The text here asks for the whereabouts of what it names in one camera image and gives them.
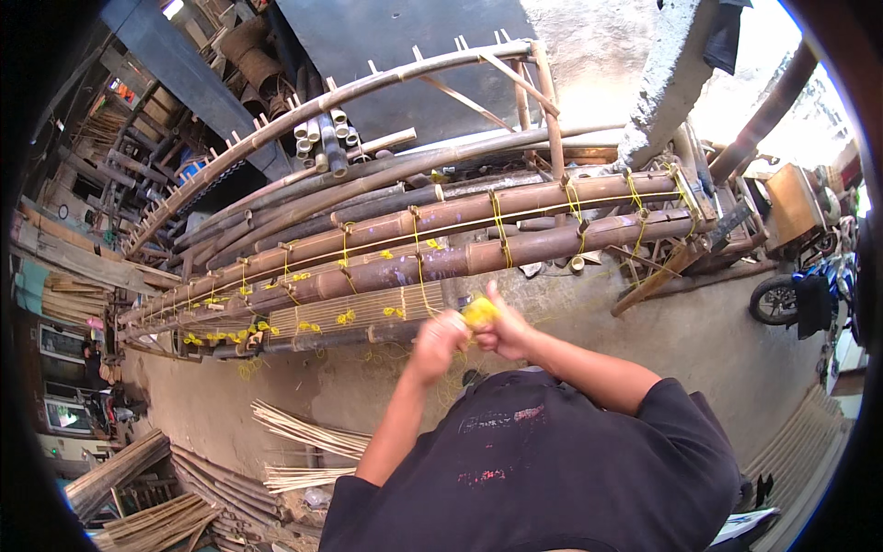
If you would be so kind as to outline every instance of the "hand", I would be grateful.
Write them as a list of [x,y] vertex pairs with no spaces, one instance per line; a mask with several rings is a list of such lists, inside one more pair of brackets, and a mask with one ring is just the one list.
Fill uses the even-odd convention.
[[524,317],[509,308],[497,290],[496,280],[487,283],[487,298],[500,311],[494,323],[475,329],[475,340],[483,351],[496,351],[509,360],[520,360],[527,356],[531,336],[536,332]]
[[457,311],[447,310],[426,321],[417,334],[405,372],[421,385],[432,386],[448,371],[454,350],[466,351],[469,335],[466,322]]

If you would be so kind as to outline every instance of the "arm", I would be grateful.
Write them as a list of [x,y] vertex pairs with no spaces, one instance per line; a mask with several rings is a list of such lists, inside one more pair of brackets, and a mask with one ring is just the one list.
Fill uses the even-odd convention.
[[634,416],[647,391],[661,379],[634,362],[587,351],[534,329],[506,305],[496,282],[487,285],[487,298],[500,315],[492,327],[477,332],[482,349],[507,359],[529,359],[603,408]]
[[463,317],[454,311],[423,325],[383,420],[358,462],[356,477],[382,487],[408,456],[417,441],[426,393],[448,370],[455,347],[465,348],[468,336]]

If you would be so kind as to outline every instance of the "black cloth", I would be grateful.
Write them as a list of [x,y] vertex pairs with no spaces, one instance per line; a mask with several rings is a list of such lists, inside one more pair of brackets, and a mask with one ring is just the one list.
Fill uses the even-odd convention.
[[108,383],[102,378],[102,357],[97,352],[92,352],[86,361],[86,381],[91,389],[107,389]]
[[742,9],[751,7],[750,0],[720,0],[718,12],[712,21],[712,32],[702,53],[702,59],[708,66],[717,67],[730,75],[736,72]]
[[320,550],[703,550],[736,503],[726,439],[666,379],[638,416],[545,372],[488,378],[382,488],[337,480]]
[[834,301],[828,290],[827,278],[810,274],[794,284],[797,298],[797,339],[806,339],[820,329],[831,328]]

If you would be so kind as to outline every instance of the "blue motorcycle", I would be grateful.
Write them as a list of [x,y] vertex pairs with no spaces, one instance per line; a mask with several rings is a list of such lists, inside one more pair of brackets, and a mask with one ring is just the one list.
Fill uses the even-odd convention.
[[805,339],[820,329],[835,328],[844,301],[848,308],[844,327],[854,326],[855,281],[854,253],[816,255],[796,272],[761,282],[751,294],[748,310],[755,320],[769,326],[798,324],[798,337]]

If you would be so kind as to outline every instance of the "concrete floor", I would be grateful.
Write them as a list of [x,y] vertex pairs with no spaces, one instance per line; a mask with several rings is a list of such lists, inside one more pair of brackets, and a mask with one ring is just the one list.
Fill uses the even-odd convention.
[[[740,464],[775,435],[814,384],[822,336],[803,342],[796,329],[764,326],[746,309],[754,276],[634,306],[620,318],[609,308],[625,286],[609,267],[582,276],[537,276],[517,269],[449,281],[451,299],[479,291],[495,277],[503,296],[538,329],[678,378],[703,391],[721,420]],[[265,463],[302,465],[299,446],[261,431],[249,404],[261,398],[331,426],[371,432],[379,423],[405,362],[397,345],[345,347],[269,355],[261,367],[206,359],[201,364],[128,352],[124,381],[149,401],[145,427],[246,475],[261,478]],[[432,429],[460,389],[467,367],[490,373],[514,362],[470,349],[457,357],[430,397],[421,428]]]

